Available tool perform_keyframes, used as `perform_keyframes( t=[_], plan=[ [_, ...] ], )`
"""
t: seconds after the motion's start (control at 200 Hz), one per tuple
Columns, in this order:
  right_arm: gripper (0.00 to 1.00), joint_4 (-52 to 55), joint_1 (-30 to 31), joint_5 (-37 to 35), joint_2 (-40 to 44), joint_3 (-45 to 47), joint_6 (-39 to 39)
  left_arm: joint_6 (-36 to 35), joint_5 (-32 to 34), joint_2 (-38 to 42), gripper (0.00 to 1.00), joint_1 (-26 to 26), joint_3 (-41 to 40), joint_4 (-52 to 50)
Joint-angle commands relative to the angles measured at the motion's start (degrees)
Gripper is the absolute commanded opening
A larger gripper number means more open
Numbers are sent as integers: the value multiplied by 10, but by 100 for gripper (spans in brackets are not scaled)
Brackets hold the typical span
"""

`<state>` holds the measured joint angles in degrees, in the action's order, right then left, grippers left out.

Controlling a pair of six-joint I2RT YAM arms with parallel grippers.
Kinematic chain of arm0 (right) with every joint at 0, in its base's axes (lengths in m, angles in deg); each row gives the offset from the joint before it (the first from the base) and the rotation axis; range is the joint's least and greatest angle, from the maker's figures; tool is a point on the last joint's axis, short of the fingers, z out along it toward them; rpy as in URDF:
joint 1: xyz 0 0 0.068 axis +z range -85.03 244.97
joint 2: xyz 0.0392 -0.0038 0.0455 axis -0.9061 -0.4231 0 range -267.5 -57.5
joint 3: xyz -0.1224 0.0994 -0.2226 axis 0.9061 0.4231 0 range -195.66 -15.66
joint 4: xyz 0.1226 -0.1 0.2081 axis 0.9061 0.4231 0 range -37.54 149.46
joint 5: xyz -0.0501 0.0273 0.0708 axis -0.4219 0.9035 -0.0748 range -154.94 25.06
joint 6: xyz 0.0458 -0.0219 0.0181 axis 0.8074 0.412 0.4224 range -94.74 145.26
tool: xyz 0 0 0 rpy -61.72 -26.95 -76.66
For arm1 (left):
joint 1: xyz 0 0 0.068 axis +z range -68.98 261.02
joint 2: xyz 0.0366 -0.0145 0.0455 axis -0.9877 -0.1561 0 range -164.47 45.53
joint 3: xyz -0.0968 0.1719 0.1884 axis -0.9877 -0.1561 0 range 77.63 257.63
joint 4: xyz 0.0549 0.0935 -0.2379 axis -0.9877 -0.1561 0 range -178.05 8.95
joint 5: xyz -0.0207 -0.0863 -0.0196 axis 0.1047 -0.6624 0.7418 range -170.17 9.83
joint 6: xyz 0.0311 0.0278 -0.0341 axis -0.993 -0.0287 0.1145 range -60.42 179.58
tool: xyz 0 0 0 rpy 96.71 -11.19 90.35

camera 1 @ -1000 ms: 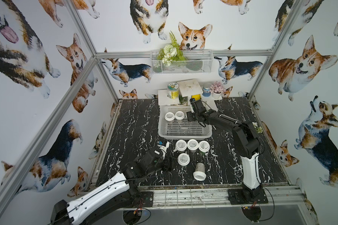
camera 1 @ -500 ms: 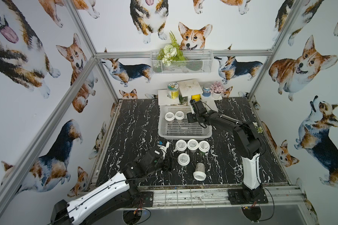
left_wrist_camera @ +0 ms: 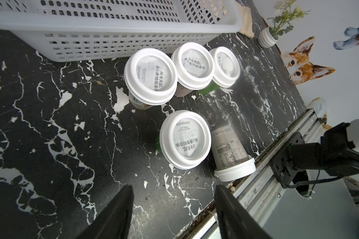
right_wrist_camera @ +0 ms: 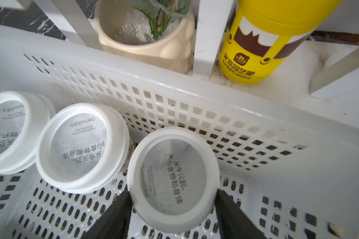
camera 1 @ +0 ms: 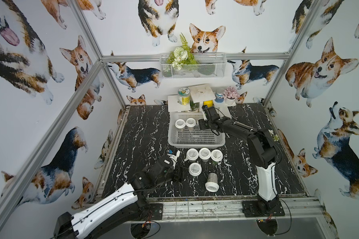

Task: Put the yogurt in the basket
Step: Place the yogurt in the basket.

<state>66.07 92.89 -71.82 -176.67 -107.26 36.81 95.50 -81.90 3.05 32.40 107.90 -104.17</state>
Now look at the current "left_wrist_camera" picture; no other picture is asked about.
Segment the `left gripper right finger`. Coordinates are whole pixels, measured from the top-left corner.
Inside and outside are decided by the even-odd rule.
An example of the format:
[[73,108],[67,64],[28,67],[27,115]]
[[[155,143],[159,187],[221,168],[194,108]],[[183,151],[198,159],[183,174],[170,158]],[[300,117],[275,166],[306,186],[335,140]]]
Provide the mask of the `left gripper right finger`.
[[216,186],[214,201],[223,239],[271,239],[223,185]]

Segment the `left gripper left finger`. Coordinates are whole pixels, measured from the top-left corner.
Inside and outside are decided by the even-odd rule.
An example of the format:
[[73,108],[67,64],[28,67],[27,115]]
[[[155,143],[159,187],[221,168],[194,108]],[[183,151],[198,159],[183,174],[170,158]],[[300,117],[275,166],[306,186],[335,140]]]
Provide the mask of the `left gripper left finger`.
[[134,192],[124,186],[79,239],[126,239],[133,214]]

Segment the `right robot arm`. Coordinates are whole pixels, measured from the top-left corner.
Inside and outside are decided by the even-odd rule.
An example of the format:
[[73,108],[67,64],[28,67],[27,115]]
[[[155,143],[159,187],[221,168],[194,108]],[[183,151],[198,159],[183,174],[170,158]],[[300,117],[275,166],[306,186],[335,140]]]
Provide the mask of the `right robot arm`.
[[321,184],[359,174],[359,119],[343,122],[326,131],[320,143],[293,144],[289,158],[299,170],[324,170],[332,178],[302,181],[288,188]]

